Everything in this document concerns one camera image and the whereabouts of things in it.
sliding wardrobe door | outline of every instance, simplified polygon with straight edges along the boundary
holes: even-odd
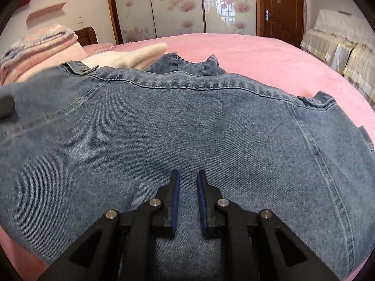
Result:
[[[151,0],[157,37],[204,33],[201,0]]]
[[[116,0],[124,43],[156,38],[151,0]]]
[[[256,35],[256,0],[204,0],[207,33]]]

white cloth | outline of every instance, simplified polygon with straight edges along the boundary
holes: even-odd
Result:
[[[336,35],[354,43],[363,43],[375,49],[375,33],[370,24],[355,16],[321,9],[313,30]]]
[[[107,51],[90,56],[82,60],[82,63],[89,68],[99,65],[100,67],[137,68],[139,70],[145,70],[164,55],[167,48],[168,45],[166,43],[158,43],[130,52]]]
[[[307,31],[301,42],[302,49],[311,53],[341,75],[354,46],[354,43],[342,37],[313,30]]]
[[[357,83],[375,101],[375,54],[365,45],[357,45],[344,70],[344,77]]]

blue gripper pad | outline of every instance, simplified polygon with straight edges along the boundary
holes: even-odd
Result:
[[[173,236],[177,228],[177,216],[179,213],[180,183],[181,183],[180,173],[177,171],[176,184],[175,184],[174,192],[173,192],[172,215],[171,215],[171,229],[172,229]]]
[[[199,202],[199,215],[201,219],[201,227],[203,234],[207,232],[207,205],[206,205],[206,199],[204,198],[204,191],[203,191],[203,184],[201,176],[198,172],[197,178],[196,178],[196,188],[198,191],[198,202]]]

wall shelf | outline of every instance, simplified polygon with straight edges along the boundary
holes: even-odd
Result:
[[[52,13],[54,11],[58,11],[58,10],[62,9],[65,4],[67,4],[67,1],[60,2],[58,4],[50,5],[50,6],[42,8],[42,9],[33,11],[27,17],[26,22],[34,20],[35,18],[38,18],[38,17],[43,16],[45,14]]]

red object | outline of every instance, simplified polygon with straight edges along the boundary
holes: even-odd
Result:
[[[22,7],[22,6],[25,6],[25,5],[29,4],[30,1],[31,1],[31,0],[22,0],[21,4],[17,7],[17,9],[19,9],[19,8]]]

